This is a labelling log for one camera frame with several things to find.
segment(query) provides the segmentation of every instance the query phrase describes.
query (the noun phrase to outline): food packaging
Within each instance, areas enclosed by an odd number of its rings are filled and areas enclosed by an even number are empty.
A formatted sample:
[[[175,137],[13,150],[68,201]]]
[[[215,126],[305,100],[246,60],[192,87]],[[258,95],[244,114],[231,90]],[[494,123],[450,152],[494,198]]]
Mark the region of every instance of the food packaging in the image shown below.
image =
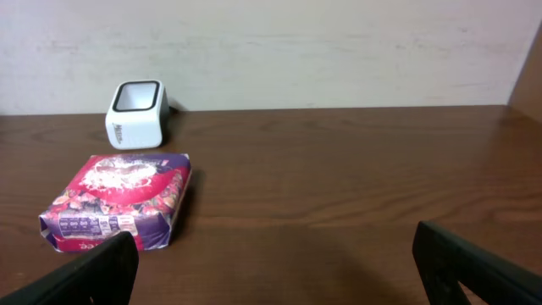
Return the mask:
[[[123,230],[138,250],[166,247],[190,177],[186,154],[91,156],[40,214],[41,235],[59,252],[92,249]]]

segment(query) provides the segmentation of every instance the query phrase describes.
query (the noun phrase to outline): wooden panel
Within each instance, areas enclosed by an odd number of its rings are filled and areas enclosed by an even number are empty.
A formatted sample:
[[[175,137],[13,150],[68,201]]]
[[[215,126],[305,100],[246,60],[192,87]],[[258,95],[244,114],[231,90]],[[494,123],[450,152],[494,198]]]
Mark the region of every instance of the wooden panel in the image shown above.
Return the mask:
[[[0,117],[0,295],[73,259],[37,215],[104,116]],[[142,252],[133,304],[426,304],[411,255],[433,219],[542,274],[542,130],[501,106],[176,114],[158,149],[195,179],[173,244]]]
[[[509,105],[542,122],[542,24],[517,79]]]

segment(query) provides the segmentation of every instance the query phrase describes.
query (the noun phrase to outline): wooden table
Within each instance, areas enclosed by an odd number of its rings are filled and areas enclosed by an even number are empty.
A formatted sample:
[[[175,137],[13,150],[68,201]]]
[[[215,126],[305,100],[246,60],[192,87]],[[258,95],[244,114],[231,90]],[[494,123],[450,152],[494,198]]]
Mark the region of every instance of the wooden table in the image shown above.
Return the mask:
[[[103,114],[0,118],[0,295],[72,260],[37,215],[92,154]],[[433,219],[542,274],[542,129],[500,106],[176,114],[146,152],[196,178],[132,304],[426,304],[411,255]]]

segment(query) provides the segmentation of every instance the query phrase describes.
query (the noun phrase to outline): packaging image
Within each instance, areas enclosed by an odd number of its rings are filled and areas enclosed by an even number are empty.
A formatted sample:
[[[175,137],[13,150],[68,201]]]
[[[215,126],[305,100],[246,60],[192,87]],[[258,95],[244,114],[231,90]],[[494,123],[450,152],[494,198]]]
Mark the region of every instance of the packaging image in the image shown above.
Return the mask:
[[[122,230],[139,250],[166,247],[190,176],[186,154],[92,156],[40,214],[41,235],[60,252],[92,249]]]

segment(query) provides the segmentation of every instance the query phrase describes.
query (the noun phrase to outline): black plastic part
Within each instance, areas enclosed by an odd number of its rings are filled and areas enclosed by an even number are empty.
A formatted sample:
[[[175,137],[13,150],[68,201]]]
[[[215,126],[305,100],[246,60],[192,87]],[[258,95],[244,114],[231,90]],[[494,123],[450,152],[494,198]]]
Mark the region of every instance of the black plastic part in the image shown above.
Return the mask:
[[[470,304],[461,282],[488,304],[542,304],[542,278],[422,221],[412,246],[431,305]]]
[[[120,99],[120,96],[122,95],[122,91],[124,90],[124,86],[133,85],[133,84],[154,84],[155,87],[154,87],[154,94],[152,95],[152,105],[148,108],[118,109],[117,104],[119,103],[119,99]],[[124,84],[120,85],[119,91],[117,93],[117,97],[115,98],[115,101],[113,102],[113,111],[123,113],[123,112],[134,112],[134,111],[146,111],[146,110],[152,109],[154,106],[156,106],[159,89],[160,89],[160,84],[155,80],[125,82]]]
[[[121,232],[73,262],[0,299],[0,305],[128,304],[138,263],[134,237]]]

